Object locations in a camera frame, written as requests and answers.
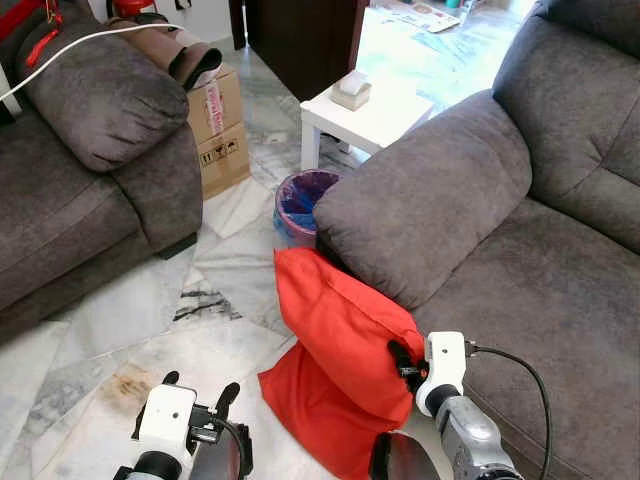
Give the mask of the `brown rolled cloth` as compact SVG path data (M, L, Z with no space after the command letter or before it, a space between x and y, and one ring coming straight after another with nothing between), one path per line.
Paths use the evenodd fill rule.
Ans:
M221 51L177 27L137 29L123 37L184 90L205 86L219 76Z

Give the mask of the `printed paper sheets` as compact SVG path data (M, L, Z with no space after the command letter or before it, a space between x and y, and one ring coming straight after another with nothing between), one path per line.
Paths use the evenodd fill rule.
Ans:
M371 8L387 15L392 20L422 29L429 33L448 31L460 26L461 19L454 15L435 9L426 3L403 3L402 0L371 0Z

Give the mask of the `grey fabric sofa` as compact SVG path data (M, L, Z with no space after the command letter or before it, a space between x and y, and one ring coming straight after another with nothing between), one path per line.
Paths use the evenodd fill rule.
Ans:
M639 480L640 0L541 0L493 86L338 180L326 253L406 308L524 358L465 390L527 474Z
M142 261L195 243L202 216L186 91L78 0L0 41L0 346Z

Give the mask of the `purple waste bin blue liner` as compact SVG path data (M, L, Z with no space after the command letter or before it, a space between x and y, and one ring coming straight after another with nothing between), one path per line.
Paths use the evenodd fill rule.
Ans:
M314 210L320 198L340 179L337 172L302 170L289 175L276 189L273 223L285 247L312 248L316 244Z

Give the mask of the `white side table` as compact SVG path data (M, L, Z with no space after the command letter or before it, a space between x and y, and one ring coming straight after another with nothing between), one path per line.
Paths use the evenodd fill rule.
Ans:
M316 169L319 165L323 134L366 154L375 154L429 118L433 102L417 96L412 83L394 77L369 77L360 72L353 72L352 77L364 86L358 95L364 104L355 110L348 109L334 96L343 95L344 84L352 82L348 77L302 101L301 169Z

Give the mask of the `beige tissue box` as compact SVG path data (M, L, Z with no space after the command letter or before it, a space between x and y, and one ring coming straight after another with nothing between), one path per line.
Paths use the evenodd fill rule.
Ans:
M340 78L330 87L330 100L351 111L362 108L371 97L372 83L370 78L360 70L352 70L347 76Z

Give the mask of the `dark wooden cabinet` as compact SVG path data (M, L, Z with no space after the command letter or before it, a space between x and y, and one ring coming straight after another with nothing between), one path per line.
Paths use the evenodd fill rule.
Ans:
M250 47L300 101L356 68L370 0L228 0L234 49Z

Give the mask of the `red pillow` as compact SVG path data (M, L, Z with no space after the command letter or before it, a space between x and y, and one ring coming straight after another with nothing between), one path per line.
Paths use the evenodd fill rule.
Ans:
M410 412L404 392L388 410L367 411L325 374L300 343L260 372L259 384L284 429L339 480L370 480L376 436L401 428Z
M285 325L324 378L362 411L393 428L403 425L412 399L388 344L424 355L412 316L312 248L278 250L274 265Z

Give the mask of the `small red object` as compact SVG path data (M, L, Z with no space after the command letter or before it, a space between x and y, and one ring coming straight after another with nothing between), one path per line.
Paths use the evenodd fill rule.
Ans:
M143 13L156 13L156 0L108 0L110 17L136 17Z

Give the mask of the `cardboard box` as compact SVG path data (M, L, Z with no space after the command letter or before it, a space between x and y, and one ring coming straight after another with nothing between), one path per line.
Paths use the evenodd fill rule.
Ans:
M241 83L223 65L211 81L187 93L188 125L195 134L205 200L250 177Z

